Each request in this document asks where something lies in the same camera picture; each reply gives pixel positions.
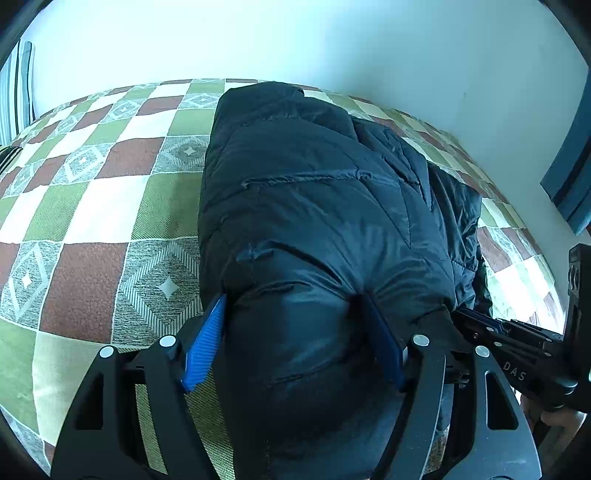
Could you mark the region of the right hand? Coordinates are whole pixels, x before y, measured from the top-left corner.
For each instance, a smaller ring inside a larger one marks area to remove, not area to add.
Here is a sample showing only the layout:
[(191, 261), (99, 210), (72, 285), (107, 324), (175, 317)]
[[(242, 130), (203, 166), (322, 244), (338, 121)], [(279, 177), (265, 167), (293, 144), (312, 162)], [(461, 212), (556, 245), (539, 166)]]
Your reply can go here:
[(564, 448), (575, 438), (587, 417), (585, 413), (567, 407), (554, 412), (545, 411), (525, 395), (521, 396), (520, 403), (530, 429), (534, 430), (538, 423), (544, 423), (551, 428), (556, 427), (558, 429), (558, 436), (554, 444), (556, 446), (561, 445)]

